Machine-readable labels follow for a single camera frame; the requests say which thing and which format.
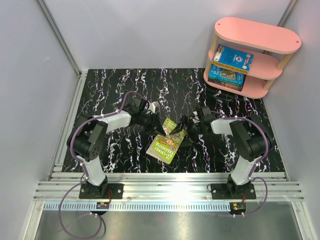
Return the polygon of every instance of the book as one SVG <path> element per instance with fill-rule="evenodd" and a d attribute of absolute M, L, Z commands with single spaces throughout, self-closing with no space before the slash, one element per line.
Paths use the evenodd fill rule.
<path fill-rule="evenodd" d="M 209 72 L 209 79 L 215 79 L 217 81 L 234 84 L 237 86 L 243 86 L 246 79 L 245 74 L 218 67 L 214 64 L 211 65 Z"/>
<path fill-rule="evenodd" d="M 181 132 L 169 135 L 176 126 L 177 124 L 174 121 L 167 118 L 162 125 L 167 135 L 158 134 L 147 149 L 146 154 L 170 164 L 187 134 L 186 130 L 183 129 Z"/>
<path fill-rule="evenodd" d="M 229 89 L 233 89 L 233 90 L 239 91 L 239 92 L 241 92 L 242 88 L 244 87 L 244 85 L 236 85 L 236 84 L 232 84 L 232 83 L 229 83 L 229 82 L 220 81 L 220 80 L 217 80 L 217 79 L 214 79 L 214 78 L 208 78 L 208 81 L 211 82 L 211 83 L 214 83 L 214 84 L 218 84 L 218 85 L 224 86 L 224 87 L 229 88 Z"/>
<path fill-rule="evenodd" d="M 222 68 L 247 74 L 250 71 L 253 58 L 254 55 L 250 53 L 219 44 L 212 63 Z"/>

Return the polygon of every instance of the gray wall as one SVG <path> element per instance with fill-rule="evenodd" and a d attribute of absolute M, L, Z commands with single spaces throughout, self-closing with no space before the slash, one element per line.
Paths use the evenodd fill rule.
<path fill-rule="evenodd" d="M 264 98 L 289 177 L 299 181 L 320 237 L 320 1 L 301 1 L 286 28 L 302 46 Z"/>
<path fill-rule="evenodd" d="M 77 78 L 36 1 L 2 1 L 0 33 L 0 238 L 17 240 Z"/>
<path fill-rule="evenodd" d="M 81 69 L 203 68 L 215 22 L 277 25 L 289 0 L 45 0 Z"/>

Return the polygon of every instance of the metal strip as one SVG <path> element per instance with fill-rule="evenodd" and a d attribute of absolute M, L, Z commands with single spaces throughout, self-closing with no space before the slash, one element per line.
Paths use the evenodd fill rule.
<path fill-rule="evenodd" d="M 44 209 L 44 201 L 36 201 L 33 206 L 33 211 L 29 219 L 29 224 L 26 227 L 24 240 L 34 240 L 37 234 L 40 218 Z"/>
<path fill-rule="evenodd" d="M 83 172 L 61 172 L 62 166 L 56 166 L 51 181 L 80 181 Z M 230 173 L 106 173 L 109 182 L 212 182 L 227 181 Z M 262 177 L 266 181 L 287 181 L 284 172 L 254 172 L 252 177 Z"/>
<path fill-rule="evenodd" d="M 58 27 L 57 27 L 57 24 L 47 6 L 47 4 L 45 3 L 44 0 L 35 0 L 37 2 L 37 4 L 39 5 L 46 21 L 48 22 L 49 26 L 51 27 L 57 41 L 59 42 L 65 56 L 68 58 L 75 74 L 80 77 L 80 74 L 81 74 L 81 69 L 79 68 L 77 62 L 75 61 L 75 58 L 72 56 L 61 32 L 59 31 Z"/>
<path fill-rule="evenodd" d="M 317 235 L 311 224 L 305 202 L 292 202 L 292 207 L 298 223 L 303 240 L 317 240 Z"/>
<path fill-rule="evenodd" d="M 286 25 L 290 15 L 296 9 L 299 2 L 300 2 L 300 0 L 290 0 L 288 6 L 284 10 L 284 13 L 282 14 L 282 16 L 280 18 L 277 26 L 284 27 Z"/>
<path fill-rule="evenodd" d="M 212 179 L 208 182 L 123 182 L 123 199 L 117 202 L 221 202 L 221 200 L 212 200 L 211 193 L 207 189 L 208 183 L 223 183 L 221 179 Z M 40 182 L 35 200 L 57 201 L 61 200 L 67 190 L 73 187 L 78 181 L 51 181 Z M 265 198 L 266 190 L 264 184 L 260 181 L 254 182 L 257 195 L 256 200 L 247 200 L 248 202 L 262 201 Z M 67 201 L 85 201 L 79 199 L 80 187 L 76 187 L 66 197 Z M 287 202 L 303 201 L 303 194 L 297 182 L 287 181 L 269 181 L 268 182 L 268 201 L 269 202 Z M 107 199 L 95 199 L 94 201 L 106 202 Z M 227 202 L 233 202 L 234 199 L 225 199 Z"/>
<path fill-rule="evenodd" d="M 58 140 L 58 146 L 53 158 L 55 163 L 55 165 L 52 168 L 53 171 L 55 171 L 56 166 L 60 166 L 60 168 L 62 169 L 62 163 L 65 160 L 65 155 L 68 149 L 66 142 L 74 125 L 74 121 L 75 121 L 77 110 L 78 110 L 77 106 L 79 105 L 79 102 L 80 102 L 80 98 L 82 95 L 82 90 L 84 89 L 84 86 L 85 86 L 87 74 L 88 74 L 88 71 L 83 71 L 81 73 L 81 77 L 79 78 L 79 81 L 77 82 L 74 92 L 72 94 L 72 97 L 68 106 L 67 115 L 65 117 L 65 123 L 63 125 L 62 133 Z"/>
<path fill-rule="evenodd" d="M 47 201 L 44 210 L 57 211 L 60 201 Z M 62 211 L 101 211 L 97 208 L 97 201 L 66 201 L 62 204 Z M 230 212 L 229 202 L 111 202 L 108 211 L 121 212 Z"/>

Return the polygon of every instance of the pink shelf top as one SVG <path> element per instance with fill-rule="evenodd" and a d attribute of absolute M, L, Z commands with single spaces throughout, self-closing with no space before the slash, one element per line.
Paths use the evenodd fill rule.
<path fill-rule="evenodd" d="M 277 70 L 279 60 L 277 60 L 273 56 L 248 50 L 248 49 L 244 49 L 241 47 L 236 47 L 231 45 L 226 45 L 226 46 L 234 49 L 238 49 L 240 51 L 253 55 L 250 71 L 247 74 L 249 76 L 253 76 L 255 78 L 264 79 L 264 80 L 272 80 L 279 77 L 280 74 L 282 73 L 282 70 Z M 214 53 L 212 51 L 209 51 L 209 59 L 212 60 L 213 57 L 214 57 Z"/>
<path fill-rule="evenodd" d="M 214 28 L 223 40 L 278 54 L 292 54 L 301 46 L 300 37 L 287 28 L 242 18 L 221 18 Z"/>
<path fill-rule="evenodd" d="M 251 99 L 261 99 L 268 93 L 268 90 L 263 89 L 266 82 L 263 79 L 255 78 L 253 76 L 246 76 L 242 91 L 233 90 L 231 88 L 221 86 L 213 82 L 209 82 L 208 74 L 206 73 L 204 73 L 203 78 L 205 82 L 212 87 L 222 89 Z"/>

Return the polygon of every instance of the black mounting plate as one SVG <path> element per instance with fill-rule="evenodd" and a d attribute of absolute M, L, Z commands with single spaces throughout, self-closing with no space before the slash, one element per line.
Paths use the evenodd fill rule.
<path fill-rule="evenodd" d="M 210 184 L 209 186 L 210 186 L 209 190 L 211 192 L 213 200 L 229 200 L 229 199 L 242 200 L 244 198 L 243 194 L 230 196 L 227 191 L 226 183 L 213 183 L 213 184 Z M 252 183 L 250 183 L 247 189 L 245 190 L 245 199 L 250 199 L 250 200 L 257 199 L 255 186 Z"/>
<path fill-rule="evenodd" d="M 122 199 L 124 194 L 124 184 L 121 183 L 105 183 L 107 184 L 104 194 L 100 194 L 103 184 L 100 186 L 93 186 L 86 182 L 81 184 L 79 198 L 80 199 L 109 199 L 108 191 L 112 192 L 111 199 Z"/>

